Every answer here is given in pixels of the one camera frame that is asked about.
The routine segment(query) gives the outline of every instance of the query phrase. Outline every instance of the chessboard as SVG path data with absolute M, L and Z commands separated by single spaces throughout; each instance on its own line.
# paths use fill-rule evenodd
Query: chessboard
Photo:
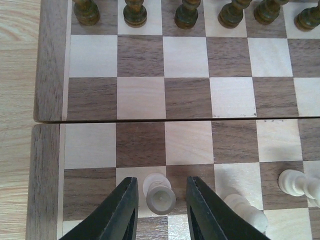
M 320 208 L 282 192 L 278 177 L 292 169 L 320 178 L 319 141 L 320 118 L 36 125 L 27 239 L 61 237 L 136 177 L 137 239 L 188 240 L 187 177 L 199 176 L 222 199 L 237 193 L 263 211 L 271 240 L 318 240 Z M 168 215 L 147 207 L 151 173 L 165 175 L 176 195 Z
M 320 116 L 320 27 L 290 1 L 270 25 L 227 29 L 229 0 L 202 0 L 191 29 L 174 21 L 181 0 L 145 0 L 146 24 L 126 25 L 124 0 L 95 0 L 100 20 L 80 25 L 72 0 L 42 0 L 34 118 L 40 122 L 299 118 Z

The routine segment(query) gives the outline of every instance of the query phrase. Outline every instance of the dark wooden pawn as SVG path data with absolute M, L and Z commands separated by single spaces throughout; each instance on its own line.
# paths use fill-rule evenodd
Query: dark wooden pawn
M 182 0 L 176 9 L 174 22 L 181 29 L 191 29 L 197 22 L 201 0 Z
M 306 8 L 294 18 L 295 26 L 301 31 L 311 31 L 320 25 L 320 1 L 318 6 Z
M 288 2 L 289 0 L 263 0 L 253 12 L 255 20 L 262 25 L 271 24 L 279 16 L 281 5 Z
M 143 6 L 144 0 L 125 0 L 123 9 L 124 21 L 130 27 L 139 28 L 147 21 L 147 10 Z
M 228 29 L 239 25 L 244 18 L 244 9 L 249 7 L 252 0 L 232 0 L 224 5 L 218 15 L 219 23 Z
M 73 12 L 79 23 L 92 26 L 100 19 L 98 6 L 93 0 L 72 0 L 74 1 Z

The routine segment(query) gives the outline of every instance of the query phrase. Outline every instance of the white pawn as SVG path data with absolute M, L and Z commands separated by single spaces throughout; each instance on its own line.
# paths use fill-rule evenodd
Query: white pawn
M 284 170 L 279 176 L 279 187 L 292 196 L 306 195 L 309 201 L 320 208 L 320 179 L 307 177 L 297 170 Z
M 176 204 L 176 195 L 169 180 L 161 173 L 152 173 L 143 181 L 143 194 L 148 208 L 155 214 L 170 213 Z
M 250 202 L 239 194 L 230 194 L 224 202 L 243 220 L 255 227 L 261 233 L 264 233 L 268 227 L 266 215 L 250 205 Z

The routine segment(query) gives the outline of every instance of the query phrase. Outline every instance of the chess piece base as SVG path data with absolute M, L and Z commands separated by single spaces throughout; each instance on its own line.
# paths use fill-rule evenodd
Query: chess piece base
M 247 223 L 264 233 L 268 227 L 266 215 L 251 206 L 249 201 L 241 195 L 230 194 L 223 200 L 236 214 L 243 218 Z
M 290 169 L 284 170 L 278 179 L 280 189 L 291 196 L 299 197 L 304 195 L 305 193 L 295 186 L 297 178 L 305 179 L 305 175 L 300 171 Z
M 253 15 L 254 15 L 255 20 L 262 25 L 269 25 L 269 24 L 273 23 L 280 14 L 280 11 L 279 11 L 275 15 L 266 16 L 264 14 L 261 14 L 261 10 L 259 9 L 259 7 L 260 7 L 260 5 L 255 8 L 255 10 L 253 11 Z
M 147 10 L 142 5 L 138 13 L 132 13 L 130 7 L 127 5 L 123 9 L 124 21 L 132 28 L 140 28 L 147 22 Z
M 78 4 L 74 4 L 73 11 L 80 24 L 93 26 L 100 20 L 98 6 L 92 1 L 89 8 L 82 9 Z
M 198 19 L 198 10 L 188 10 L 183 9 L 184 6 L 180 5 L 176 11 L 174 16 L 175 24 L 181 29 L 191 29 L 197 22 Z
M 223 8 L 221 9 L 218 15 L 218 21 L 225 28 L 234 29 L 239 25 L 239 23 L 244 18 L 244 13 L 243 11 L 241 11 L 239 15 L 232 15 L 229 11 L 229 8 L 231 8 L 232 6 L 229 6 L 229 5 L 230 4 L 226 4 L 223 6 Z
M 146 204 L 157 215 L 170 213 L 176 204 L 176 195 L 169 180 L 161 173 L 152 173 L 143 181 L 143 194 Z

